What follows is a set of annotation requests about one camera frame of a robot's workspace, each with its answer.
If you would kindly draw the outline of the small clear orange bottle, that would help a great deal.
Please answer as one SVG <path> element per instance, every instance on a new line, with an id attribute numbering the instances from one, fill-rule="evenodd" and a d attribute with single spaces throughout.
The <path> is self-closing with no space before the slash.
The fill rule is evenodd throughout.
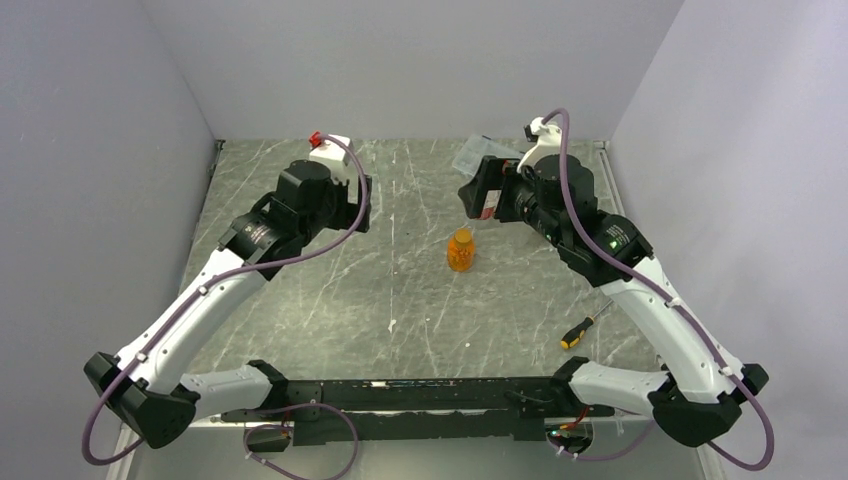
<path id="1" fill-rule="evenodd" d="M 460 245 L 453 240 L 453 236 L 450 238 L 447 247 L 447 263 L 453 271 L 465 272 L 473 264 L 475 256 L 474 240 L 471 244 Z"/>

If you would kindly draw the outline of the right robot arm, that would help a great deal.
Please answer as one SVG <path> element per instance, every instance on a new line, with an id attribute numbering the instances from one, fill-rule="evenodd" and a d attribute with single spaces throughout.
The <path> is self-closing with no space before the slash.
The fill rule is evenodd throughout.
<path id="1" fill-rule="evenodd" d="M 576 157 L 567 158 L 567 178 L 580 224 L 606 255 L 628 267 L 627 272 L 592 251 L 574 229 L 561 192 L 557 156 L 543 158 L 527 173 L 517 166 L 515 159 L 482 159 L 474 177 L 458 190 L 467 217 L 491 216 L 530 226 L 573 272 L 631 318 L 665 362 L 662 371 L 640 372 L 574 357 L 551 378 L 555 409 L 574 415 L 592 405 L 648 416 L 688 447 L 727 433 L 747 400 L 728 376 L 736 375 L 747 392 L 757 395 L 768 381 L 765 369 L 729 354 L 716 361 L 718 342 L 672 306 L 673 289 L 652 246 L 630 220 L 599 208 L 594 175 Z"/>

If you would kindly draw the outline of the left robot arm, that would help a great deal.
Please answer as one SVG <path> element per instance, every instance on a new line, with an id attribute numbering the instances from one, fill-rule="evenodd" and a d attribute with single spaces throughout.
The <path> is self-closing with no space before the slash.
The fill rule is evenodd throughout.
<path id="1" fill-rule="evenodd" d="M 360 161 L 297 160 L 236 217 L 197 276 L 166 311 L 115 354 L 96 353 L 84 373 L 108 408 L 141 444 L 162 448 L 194 421 L 233 410 L 279 417 L 288 379 L 263 360 L 228 371 L 187 369 L 235 310 L 289 265 L 329 251 L 306 247 L 324 230 L 332 247 L 369 229 L 372 180 Z"/>

